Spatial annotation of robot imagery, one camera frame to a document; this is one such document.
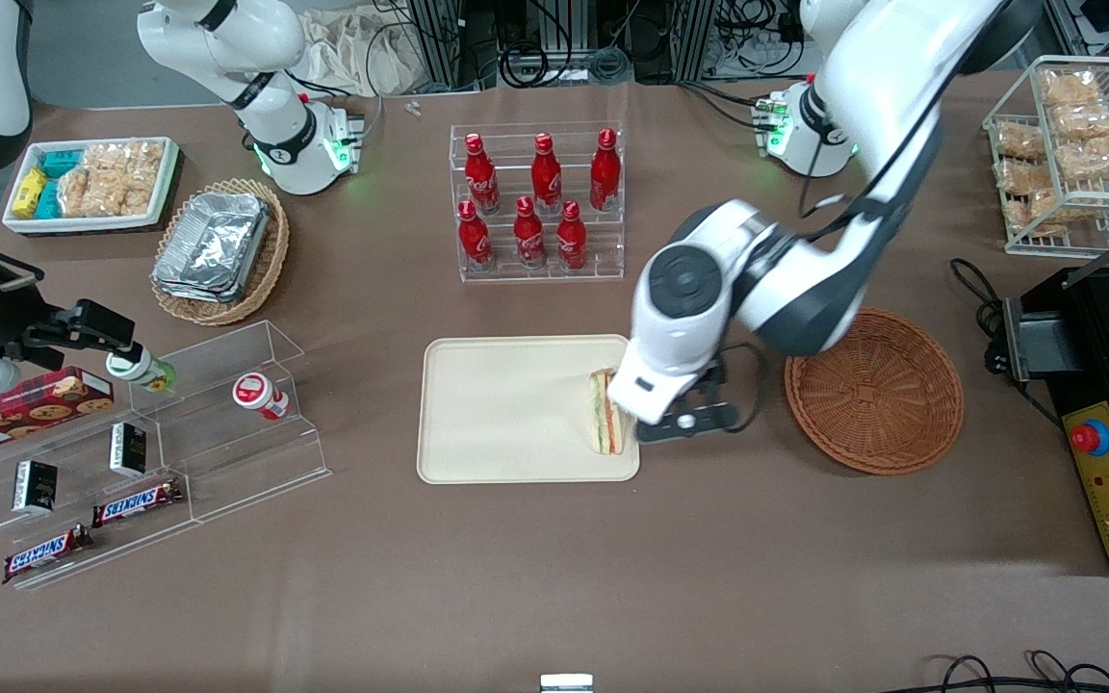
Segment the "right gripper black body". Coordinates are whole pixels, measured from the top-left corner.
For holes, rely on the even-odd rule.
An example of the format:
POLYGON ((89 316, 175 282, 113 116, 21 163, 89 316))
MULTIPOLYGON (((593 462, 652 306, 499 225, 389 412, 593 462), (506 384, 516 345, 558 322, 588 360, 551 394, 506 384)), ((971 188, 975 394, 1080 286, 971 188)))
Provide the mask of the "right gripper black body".
MULTIPOLYGON (((14 278, 13 273, 0 264, 0 286, 14 278)), ((43 351, 28 351, 23 346, 26 327, 37 322, 58 322, 58 307, 42 298, 35 284, 14 291, 0 289, 0 358, 10 361, 63 361, 67 350, 81 349, 83 344, 79 342, 63 349, 43 351)))

